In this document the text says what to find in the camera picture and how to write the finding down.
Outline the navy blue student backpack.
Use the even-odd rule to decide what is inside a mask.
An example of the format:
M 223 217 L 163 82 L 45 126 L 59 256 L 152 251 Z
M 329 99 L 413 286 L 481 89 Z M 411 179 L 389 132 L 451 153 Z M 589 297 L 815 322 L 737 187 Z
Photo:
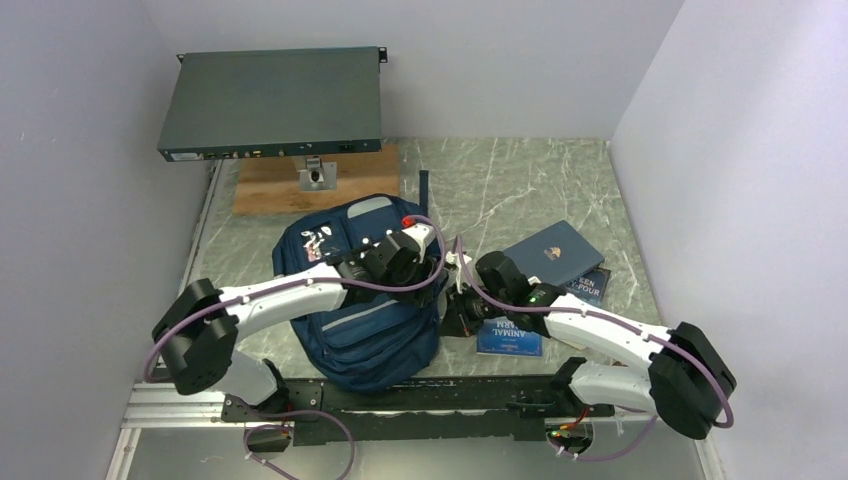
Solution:
M 308 214 L 288 226 L 272 249 L 276 277 L 307 270 L 397 231 L 407 215 L 426 209 L 388 194 L 373 194 Z M 310 262 L 301 231 L 329 226 L 325 257 Z M 373 300 L 299 317 L 291 326 L 310 362 L 347 391 L 372 393 L 403 382 L 430 364 L 439 346 L 438 302 L 418 308 L 377 292 Z

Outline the pink eraser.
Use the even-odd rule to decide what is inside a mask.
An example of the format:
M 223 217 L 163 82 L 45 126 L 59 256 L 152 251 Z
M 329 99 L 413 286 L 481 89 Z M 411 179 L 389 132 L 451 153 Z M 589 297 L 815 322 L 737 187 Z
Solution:
M 332 229 L 329 226 L 321 226 L 317 229 L 305 230 L 300 232 L 302 239 L 302 247 L 306 253 L 307 259 L 310 262 L 322 260 L 325 257 L 322 245 L 326 240 L 330 239 Z

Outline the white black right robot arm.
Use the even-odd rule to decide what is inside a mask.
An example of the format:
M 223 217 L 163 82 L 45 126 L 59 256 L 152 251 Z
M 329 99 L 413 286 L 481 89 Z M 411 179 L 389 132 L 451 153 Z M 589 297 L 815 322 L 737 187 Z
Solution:
M 455 270 L 442 320 L 447 335 L 471 336 L 486 321 L 503 318 L 522 332 L 612 359 L 604 365 L 576 357 L 559 368 L 550 392 L 560 413 L 574 415 L 595 405 L 623 407 L 656 415 L 695 440 L 734 425 L 730 397 L 737 381 L 698 326 L 653 325 L 593 306 L 527 277 L 501 251 L 472 263 L 454 250 L 446 262 Z

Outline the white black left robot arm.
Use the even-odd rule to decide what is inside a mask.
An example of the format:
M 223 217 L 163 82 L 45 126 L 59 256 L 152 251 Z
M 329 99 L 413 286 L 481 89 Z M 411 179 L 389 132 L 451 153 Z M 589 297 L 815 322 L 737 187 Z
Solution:
M 180 394 L 216 390 L 272 420 L 289 402 L 284 377 L 238 345 L 287 323 L 304 332 L 301 347 L 332 383 L 386 389 L 435 354 L 438 298 L 448 283 L 444 247 L 437 228 L 418 224 L 274 280 L 224 288 L 197 280 L 154 328 L 150 356 L 164 362 Z

